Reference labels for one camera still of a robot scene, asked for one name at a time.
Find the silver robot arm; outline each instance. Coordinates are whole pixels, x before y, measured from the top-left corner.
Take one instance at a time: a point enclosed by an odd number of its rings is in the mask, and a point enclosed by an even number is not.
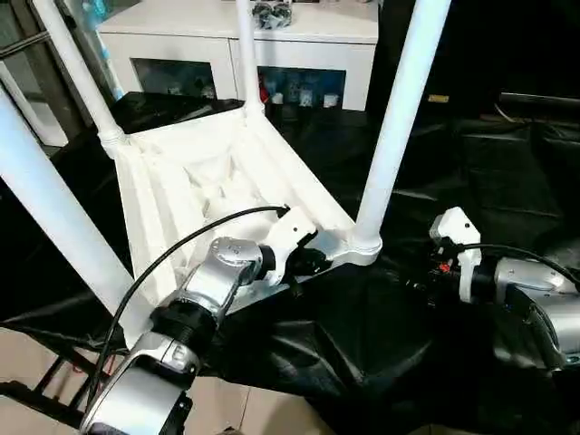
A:
[[[458,207],[435,219],[430,237],[441,253],[446,243],[451,252],[454,246],[479,243],[479,232]],[[508,256],[483,265],[479,249],[459,249],[457,261],[440,263],[433,272],[441,282],[459,280],[461,301],[472,304],[483,296],[485,302],[504,305],[524,318],[548,367],[580,363],[580,293],[574,282],[553,267]]]
[[[315,232],[305,214],[293,208],[274,224],[264,245],[230,237],[214,240],[206,259],[155,310],[151,331],[93,401],[80,432],[183,433],[192,406],[186,391],[237,289],[255,280],[278,285],[289,255]]]

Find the white tube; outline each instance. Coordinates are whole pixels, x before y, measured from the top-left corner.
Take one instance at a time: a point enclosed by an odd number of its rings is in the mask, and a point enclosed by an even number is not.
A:
[[[236,0],[239,51],[244,74],[246,112],[263,112],[260,88],[257,80],[256,48],[254,46],[254,23],[251,20],[249,0]]]
[[[419,109],[451,0],[417,0],[369,177],[351,236],[358,251],[378,251],[381,225]]]
[[[44,155],[2,88],[0,176],[82,280],[114,313],[132,278]],[[144,331],[150,311],[144,296],[133,296],[121,317],[129,346]]]
[[[114,145],[125,143],[125,134],[113,119],[107,103],[84,63],[84,60],[66,28],[54,0],[33,0],[34,7],[40,15],[44,27],[51,36],[56,51],[61,56],[64,66],[71,75],[72,81],[82,97],[92,120],[99,131],[99,138],[106,150]]]

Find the black tarp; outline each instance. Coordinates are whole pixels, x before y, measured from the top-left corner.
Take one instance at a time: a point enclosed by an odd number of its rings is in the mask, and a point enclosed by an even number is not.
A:
[[[129,94],[113,113],[126,131],[139,131],[203,104]],[[216,102],[214,109],[234,105]],[[268,107],[267,116],[354,217],[380,120],[291,107]],[[406,433],[425,422],[489,433],[566,433],[578,413],[577,373],[553,377],[537,368],[526,328],[500,307],[433,308],[404,283],[425,273],[430,224],[449,207],[463,207],[486,242],[546,251],[576,239],[580,131],[539,123],[416,124],[378,261],[342,266],[230,316],[205,373],[304,395],[339,434]],[[94,132],[54,163],[127,263],[114,166]],[[5,252],[14,253],[5,260],[11,284],[2,319],[77,298],[79,304],[11,327],[67,334],[98,348],[97,333],[110,317],[5,189],[2,216]]]

